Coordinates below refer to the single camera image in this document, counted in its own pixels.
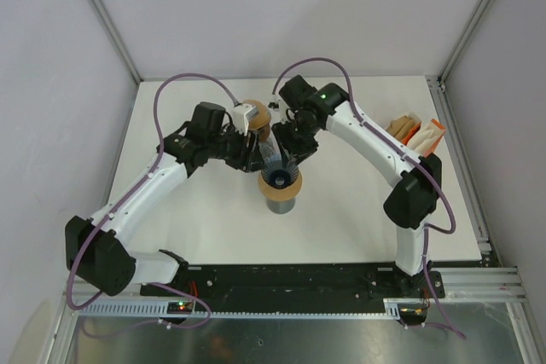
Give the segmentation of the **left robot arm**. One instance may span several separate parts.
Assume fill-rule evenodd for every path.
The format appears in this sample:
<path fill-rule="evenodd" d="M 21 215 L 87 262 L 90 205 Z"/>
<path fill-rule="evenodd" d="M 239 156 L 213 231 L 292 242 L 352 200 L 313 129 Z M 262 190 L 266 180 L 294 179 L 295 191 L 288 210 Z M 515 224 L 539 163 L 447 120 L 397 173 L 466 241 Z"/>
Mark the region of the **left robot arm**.
<path fill-rule="evenodd" d="M 167 250 L 128 250 L 147 214 L 211 159 L 244 172 L 258 170 L 260 138 L 270 131 L 269 109 L 246 100 L 231 112 L 210 102 L 199 103 L 192 118 L 164 136 L 151 163 L 112 204 L 91 217 L 73 217 L 65 227 L 67 267 L 108 296 L 131 284 L 158 282 L 172 296 L 187 289 L 185 261 Z"/>

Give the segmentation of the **brown paper coffee filter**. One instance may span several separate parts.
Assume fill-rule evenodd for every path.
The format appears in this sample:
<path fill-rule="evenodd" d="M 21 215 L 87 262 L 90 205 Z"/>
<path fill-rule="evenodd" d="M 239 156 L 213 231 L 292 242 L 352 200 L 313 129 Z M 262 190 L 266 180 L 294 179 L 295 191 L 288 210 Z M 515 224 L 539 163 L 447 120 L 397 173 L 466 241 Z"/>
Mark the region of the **brown paper coffee filter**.
<path fill-rule="evenodd" d="M 253 115 L 248 120 L 249 130 L 260 130 L 270 124 L 270 111 L 264 103 L 257 100 L 244 100 L 244 103 L 249 104 L 254 108 Z"/>

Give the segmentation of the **glass server with handle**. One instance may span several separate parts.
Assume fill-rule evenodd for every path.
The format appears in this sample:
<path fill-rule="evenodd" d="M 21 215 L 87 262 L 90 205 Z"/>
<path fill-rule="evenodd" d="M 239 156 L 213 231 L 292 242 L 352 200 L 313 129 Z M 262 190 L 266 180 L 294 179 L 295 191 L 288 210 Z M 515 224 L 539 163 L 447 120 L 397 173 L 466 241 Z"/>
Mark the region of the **glass server with handle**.
<path fill-rule="evenodd" d="M 258 148 L 264 161 L 273 161 L 281 157 L 276 138 L 273 134 L 258 142 Z"/>

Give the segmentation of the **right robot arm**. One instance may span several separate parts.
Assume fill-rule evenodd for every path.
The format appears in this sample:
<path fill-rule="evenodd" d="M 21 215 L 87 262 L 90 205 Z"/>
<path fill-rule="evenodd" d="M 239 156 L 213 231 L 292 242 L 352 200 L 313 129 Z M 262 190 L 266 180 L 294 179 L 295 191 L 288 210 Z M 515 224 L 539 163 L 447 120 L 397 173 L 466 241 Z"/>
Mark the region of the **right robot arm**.
<path fill-rule="evenodd" d="M 383 210 L 397 229 L 393 276 L 395 290 L 413 297 L 424 287 L 424 228 L 436 211 L 441 187 L 442 162 L 434 154 L 423 157 L 371 120 L 338 84 L 321 89 L 300 75 L 288 80 L 271 98 L 271 108 L 281 115 L 288 136 L 286 149 L 312 139 L 324 130 L 340 138 L 362 155 L 383 176 L 392 191 Z"/>

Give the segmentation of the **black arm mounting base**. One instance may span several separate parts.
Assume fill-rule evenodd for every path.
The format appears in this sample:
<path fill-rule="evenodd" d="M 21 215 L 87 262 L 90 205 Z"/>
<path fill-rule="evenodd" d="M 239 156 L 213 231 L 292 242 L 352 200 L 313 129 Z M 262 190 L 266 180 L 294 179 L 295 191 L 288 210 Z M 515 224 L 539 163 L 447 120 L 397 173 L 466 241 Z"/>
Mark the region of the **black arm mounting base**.
<path fill-rule="evenodd" d="M 202 264 L 184 263 L 166 289 L 142 286 L 143 296 L 169 297 L 193 290 L 211 300 L 362 297 L 423 299 L 445 295 L 438 271 L 408 276 L 394 263 Z"/>

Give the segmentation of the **blue ribbed dripper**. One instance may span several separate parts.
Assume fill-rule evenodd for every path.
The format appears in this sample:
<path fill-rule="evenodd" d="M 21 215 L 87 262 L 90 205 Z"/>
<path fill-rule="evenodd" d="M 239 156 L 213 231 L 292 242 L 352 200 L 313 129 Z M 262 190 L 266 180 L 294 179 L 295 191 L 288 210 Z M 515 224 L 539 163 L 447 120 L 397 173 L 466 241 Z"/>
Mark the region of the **blue ribbed dripper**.
<path fill-rule="evenodd" d="M 292 186 L 299 174 L 299 167 L 294 158 L 274 156 L 263 163 L 261 176 L 264 182 L 274 189 Z"/>

